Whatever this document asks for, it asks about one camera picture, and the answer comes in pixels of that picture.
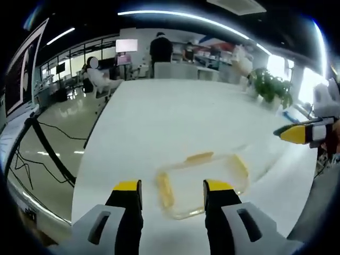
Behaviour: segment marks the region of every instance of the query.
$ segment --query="person in black shirt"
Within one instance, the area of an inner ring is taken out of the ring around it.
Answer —
[[[193,58],[194,58],[194,52],[193,52],[192,43],[188,42],[186,44],[185,49],[183,50],[183,61],[192,63]]]
[[[165,37],[163,32],[157,33],[156,39],[150,45],[152,70],[155,71],[156,62],[171,62],[172,52],[172,42]]]

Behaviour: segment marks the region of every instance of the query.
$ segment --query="ceiling light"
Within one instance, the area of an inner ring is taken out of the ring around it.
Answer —
[[[49,42],[47,43],[47,45],[50,45],[51,43],[53,43],[53,42],[55,42],[56,40],[58,40],[60,37],[62,37],[62,36],[64,36],[64,35],[68,34],[69,32],[72,32],[74,29],[75,29],[75,28],[70,28],[69,30],[67,30],[67,31],[65,31],[65,32],[63,32],[63,33],[61,33],[61,34],[58,35],[56,38],[53,38],[51,41],[49,41]]]
[[[322,77],[326,78],[326,71],[327,71],[327,53],[326,53],[326,46],[324,42],[324,38],[322,37],[322,33],[318,25],[314,22],[315,29],[317,31],[319,46],[320,46],[320,53],[321,53],[321,64],[322,64]]]
[[[264,48],[264,46],[260,45],[260,44],[256,44],[257,47],[259,47],[260,49],[262,49],[265,53],[267,53],[269,56],[271,55],[271,53]]]
[[[143,13],[159,13],[159,14],[170,14],[170,15],[177,15],[177,16],[182,16],[182,17],[187,17],[187,18],[192,18],[192,19],[195,19],[195,20],[200,20],[200,21],[204,21],[204,22],[207,22],[207,23],[210,23],[210,24],[213,24],[213,25],[216,25],[220,28],[224,28],[230,32],[233,32],[239,36],[241,36],[242,38],[246,39],[246,40],[249,40],[249,37],[238,32],[237,30],[235,29],[232,29],[226,25],[223,25],[223,24],[220,24],[216,21],[213,21],[213,20],[208,20],[206,18],[202,18],[202,17],[199,17],[199,16],[195,16],[195,15],[192,15],[192,14],[187,14],[187,13],[181,13],[181,12],[170,12],[170,11],[152,11],[152,10],[147,10],[147,11],[128,11],[128,12],[118,12],[118,16],[123,16],[123,15],[130,15],[130,14],[143,14]],[[268,55],[271,55],[271,53],[266,50],[263,46],[259,45],[259,44],[256,44],[256,46],[258,46],[260,49],[262,49],[265,53],[267,53]]]

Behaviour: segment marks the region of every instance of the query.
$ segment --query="person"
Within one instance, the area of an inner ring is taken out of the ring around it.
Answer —
[[[158,32],[156,39],[150,44],[152,71],[155,71],[156,62],[171,62],[172,52],[172,42],[165,37],[163,32]]]
[[[84,92],[91,93],[94,90],[94,86],[89,80],[86,63],[84,63],[83,67],[80,70],[80,79],[83,81]]]
[[[185,45],[185,48],[183,49],[182,56],[183,56],[183,61],[193,63],[194,52],[193,52],[193,46],[192,46],[191,42],[188,42]]]
[[[233,73],[230,75],[230,83],[239,84],[241,77],[247,77],[253,69],[252,43],[236,45],[232,54],[231,62]]]
[[[104,77],[104,74],[98,69],[98,60],[95,57],[89,57],[86,61],[86,73],[91,83],[96,86],[97,91],[101,94],[103,91],[118,88],[124,80],[110,80]]]

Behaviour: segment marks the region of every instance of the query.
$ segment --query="computer monitor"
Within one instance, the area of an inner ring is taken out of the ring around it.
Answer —
[[[59,74],[61,72],[65,71],[65,63],[61,64],[61,65],[57,65],[56,67],[56,74]]]
[[[137,39],[118,39],[116,40],[116,52],[136,52],[138,50]]]
[[[110,69],[115,65],[115,58],[107,58],[98,61],[98,69]]]

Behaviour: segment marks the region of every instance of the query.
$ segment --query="white tabletop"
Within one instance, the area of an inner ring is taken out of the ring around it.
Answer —
[[[267,213],[287,236],[307,200],[316,150],[272,135],[288,120],[261,108],[239,90],[232,84],[207,81],[123,82],[102,112],[83,155],[72,223],[95,205],[104,204],[118,182],[141,179],[140,254],[209,254],[204,215],[176,221],[162,213],[156,169],[198,153],[224,154],[251,144],[261,146],[258,155],[241,156],[250,163],[254,180],[264,176],[241,200]],[[263,168],[268,166],[265,174]]]

